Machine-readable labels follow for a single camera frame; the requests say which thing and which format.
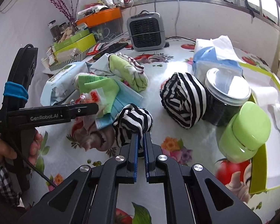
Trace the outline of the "red snack packet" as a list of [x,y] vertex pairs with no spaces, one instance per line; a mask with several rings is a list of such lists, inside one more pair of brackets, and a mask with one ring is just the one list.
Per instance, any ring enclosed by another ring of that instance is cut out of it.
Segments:
[[79,124],[87,131],[90,131],[95,127],[95,121],[104,116],[104,110],[107,107],[105,94],[102,88],[91,90],[89,93],[81,93],[79,96],[77,93],[78,91],[73,93],[76,97],[70,100],[70,105],[91,104],[90,107],[98,107],[97,112],[94,114],[75,117],[75,124]]

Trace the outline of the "small black white striped sock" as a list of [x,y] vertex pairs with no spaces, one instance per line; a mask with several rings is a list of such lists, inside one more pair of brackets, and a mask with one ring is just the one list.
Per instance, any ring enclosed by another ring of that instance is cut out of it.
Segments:
[[143,148],[143,135],[153,127],[153,116],[145,108],[135,104],[126,105],[115,117],[113,122],[115,141],[122,147],[131,142],[132,135],[138,136],[138,149]]

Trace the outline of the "large black white striped roll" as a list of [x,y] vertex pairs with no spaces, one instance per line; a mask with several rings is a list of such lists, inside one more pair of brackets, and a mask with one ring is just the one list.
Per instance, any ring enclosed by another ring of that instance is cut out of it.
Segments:
[[192,128],[205,114],[206,91],[192,74],[175,72],[162,84],[161,103],[168,115],[185,129]]

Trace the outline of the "blue face mask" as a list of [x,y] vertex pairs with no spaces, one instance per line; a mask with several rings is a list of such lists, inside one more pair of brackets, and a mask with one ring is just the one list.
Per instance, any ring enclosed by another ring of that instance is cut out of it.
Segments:
[[113,102],[111,112],[107,113],[102,118],[95,120],[95,126],[98,130],[101,130],[109,125],[112,125],[116,115],[128,104],[135,104],[137,107],[143,106],[143,96],[138,94],[136,91],[125,85],[123,82],[115,80],[119,92]]

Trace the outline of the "green white cloth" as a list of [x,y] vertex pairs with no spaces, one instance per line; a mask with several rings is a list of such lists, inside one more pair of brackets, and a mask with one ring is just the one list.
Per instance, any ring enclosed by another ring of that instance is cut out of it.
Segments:
[[144,91],[148,86],[148,78],[144,73],[144,67],[122,53],[110,54],[108,56],[110,71],[121,79],[124,79],[129,86],[137,92]]

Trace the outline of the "wet wipes pack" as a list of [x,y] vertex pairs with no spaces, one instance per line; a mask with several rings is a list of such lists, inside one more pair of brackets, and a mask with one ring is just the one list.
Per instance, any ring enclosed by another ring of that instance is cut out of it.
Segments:
[[79,73],[88,73],[86,62],[74,62],[63,67],[46,81],[40,97],[40,104],[52,106],[65,100],[75,90],[74,81]]

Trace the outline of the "lime green cardboard box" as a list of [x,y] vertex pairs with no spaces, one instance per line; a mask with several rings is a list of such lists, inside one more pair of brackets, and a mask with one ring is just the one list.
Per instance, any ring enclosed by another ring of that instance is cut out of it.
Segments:
[[[280,103],[280,80],[271,72],[247,63],[240,63],[244,78],[251,86],[272,86],[278,92]],[[272,106],[262,107],[271,121],[271,133],[267,142],[252,158],[250,193],[257,194],[280,187],[280,131],[276,126]]]

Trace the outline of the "green plastic jar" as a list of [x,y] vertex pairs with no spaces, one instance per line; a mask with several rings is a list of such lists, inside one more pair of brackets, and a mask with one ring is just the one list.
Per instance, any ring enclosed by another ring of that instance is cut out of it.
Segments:
[[228,123],[218,148],[230,162],[242,163],[253,158],[270,133],[271,121],[266,112],[247,101]]

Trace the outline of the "green gift boxes stack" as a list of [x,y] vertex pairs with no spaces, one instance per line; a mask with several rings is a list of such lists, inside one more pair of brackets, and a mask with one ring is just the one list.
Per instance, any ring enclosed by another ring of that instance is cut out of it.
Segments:
[[60,44],[55,43],[53,46],[55,61],[49,65],[49,70],[55,71],[72,62],[81,62],[96,44],[92,33],[60,49],[58,49]]

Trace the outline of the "dark jar clear lid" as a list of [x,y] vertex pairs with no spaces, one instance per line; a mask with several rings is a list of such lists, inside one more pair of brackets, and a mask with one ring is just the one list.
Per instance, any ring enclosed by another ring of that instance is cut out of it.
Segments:
[[216,126],[226,126],[251,95],[243,76],[224,68],[211,68],[205,77],[207,98],[203,120]]

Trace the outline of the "black tablet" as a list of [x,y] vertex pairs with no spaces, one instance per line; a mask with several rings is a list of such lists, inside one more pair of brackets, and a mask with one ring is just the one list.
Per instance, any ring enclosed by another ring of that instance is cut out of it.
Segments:
[[108,48],[99,51],[92,59],[96,61],[99,58],[101,58],[104,54],[112,54],[118,52],[119,50],[125,48],[127,45],[128,43],[114,43]]

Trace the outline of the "orange lidded storage box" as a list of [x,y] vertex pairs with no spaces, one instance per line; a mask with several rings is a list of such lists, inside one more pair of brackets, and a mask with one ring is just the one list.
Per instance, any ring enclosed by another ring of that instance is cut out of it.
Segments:
[[86,25],[86,28],[94,35],[96,41],[108,42],[123,33],[123,19],[119,7],[92,13],[75,23],[77,26],[80,24]]

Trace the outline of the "blue tissue pack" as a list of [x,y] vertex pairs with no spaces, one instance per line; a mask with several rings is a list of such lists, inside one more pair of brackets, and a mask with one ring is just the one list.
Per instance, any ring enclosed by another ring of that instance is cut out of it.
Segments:
[[226,35],[215,39],[196,39],[192,70],[194,76],[204,83],[206,73],[211,68],[227,69],[236,76],[243,73],[231,40]]

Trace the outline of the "grey space heater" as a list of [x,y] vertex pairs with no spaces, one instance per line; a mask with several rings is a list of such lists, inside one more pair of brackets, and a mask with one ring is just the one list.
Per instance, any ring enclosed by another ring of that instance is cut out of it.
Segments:
[[127,29],[134,50],[151,51],[165,47],[162,17],[156,12],[142,12],[127,19]]

